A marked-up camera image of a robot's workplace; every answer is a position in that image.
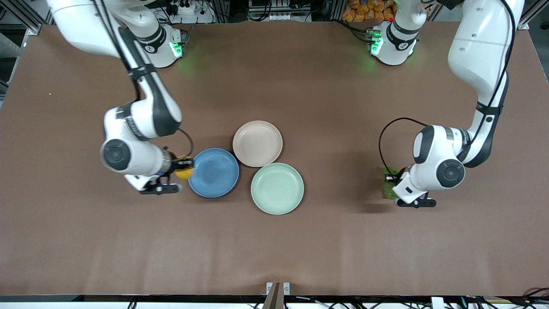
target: robotic arm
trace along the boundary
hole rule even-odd
[[[48,0],[48,4],[69,43],[86,52],[121,58],[130,78],[145,94],[142,100],[105,113],[105,142],[100,151],[103,164],[124,174],[142,194],[179,192],[180,185],[161,184],[159,178],[190,168],[192,160],[176,158],[149,140],[175,133],[182,121],[181,110],[140,42],[101,4],[89,0]]]
[[[373,55],[392,65],[404,62],[412,53],[425,21],[420,0],[402,2],[394,22],[381,25],[385,39],[372,46]],[[434,206],[434,202],[420,197],[428,191],[455,188],[465,177],[465,167],[476,167],[488,159],[509,84],[506,66],[516,30],[514,21],[519,20],[524,5],[524,0],[439,2],[452,2],[450,8],[462,2],[463,19],[448,63],[458,78],[476,90],[477,108],[467,130],[429,125],[416,136],[415,164],[401,171],[393,188],[400,197],[398,206]]]

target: yellow object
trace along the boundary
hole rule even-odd
[[[360,5],[360,0],[349,0],[349,7],[356,9]]]
[[[345,9],[343,11],[343,21],[351,22],[355,18],[355,10]]]
[[[356,8],[356,15],[366,15],[368,13],[368,6],[365,4],[361,4]]]
[[[383,10],[383,20],[389,20],[391,17],[394,17],[393,11],[389,8]]]
[[[374,0],[374,11],[381,13],[383,12],[384,8],[385,8],[385,2]]]
[[[183,181],[187,181],[194,173],[194,168],[176,169],[175,174]]]

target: table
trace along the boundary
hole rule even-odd
[[[69,46],[54,26],[29,39],[0,111],[1,294],[254,294],[291,282],[309,295],[521,295],[548,286],[549,86],[517,33],[492,156],[433,209],[382,198],[377,140],[396,117],[468,128],[476,94],[447,67],[456,23],[426,23],[387,67],[335,23],[198,25],[185,59],[159,70],[195,153],[230,150],[244,123],[284,137],[279,162],[306,185],[291,214],[262,213],[242,166],[229,195],[187,186],[142,196],[100,162],[106,110],[132,100],[119,60]],[[390,165],[412,163],[421,127],[396,123]],[[176,153],[176,134],[154,140]]]

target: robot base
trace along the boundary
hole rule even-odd
[[[166,30],[166,41],[162,44],[156,53],[150,53],[149,58],[155,68],[165,68],[175,62],[178,58],[183,56],[184,44],[181,40],[181,30],[175,29],[170,25],[162,25]],[[178,44],[177,49],[174,48],[173,44]]]
[[[378,30],[381,32],[381,42],[372,44],[372,47],[370,49],[370,52],[372,56],[377,57],[379,61],[388,64],[388,65],[399,65],[404,63],[406,59],[412,54],[413,47],[416,44],[416,41],[409,46],[407,46],[405,49],[399,51],[396,49],[396,46],[391,43],[387,37],[387,27],[391,23],[388,21],[384,21],[381,25],[375,26],[373,30]]]

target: white robotic arm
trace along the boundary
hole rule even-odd
[[[153,12],[145,7],[154,1],[105,0],[104,4],[110,14],[131,30],[152,64],[164,68],[182,56],[181,30],[159,24]],[[90,15],[94,10],[92,0],[48,0],[48,5],[69,43],[86,52],[118,57],[107,33],[93,31],[98,20]]]
[[[413,144],[416,164],[401,172],[393,189],[400,197],[397,205],[433,206],[432,202],[419,198],[428,191],[456,187],[465,177],[465,167],[476,167],[488,159],[509,83],[505,68],[516,30],[514,21],[520,18],[523,5],[524,0],[463,1],[463,19],[448,63],[457,77],[477,91],[473,124],[467,130],[429,125],[416,136]]]
[[[181,110],[140,42],[101,4],[89,0],[48,0],[48,4],[69,43],[86,52],[121,58],[130,78],[137,81],[145,94],[142,100],[106,112],[102,162],[124,174],[141,193],[179,192],[180,185],[161,184],[157,180],[175,169],[191,167],[192,160],[178,159],[149,140],[175,133],[182,121]]]

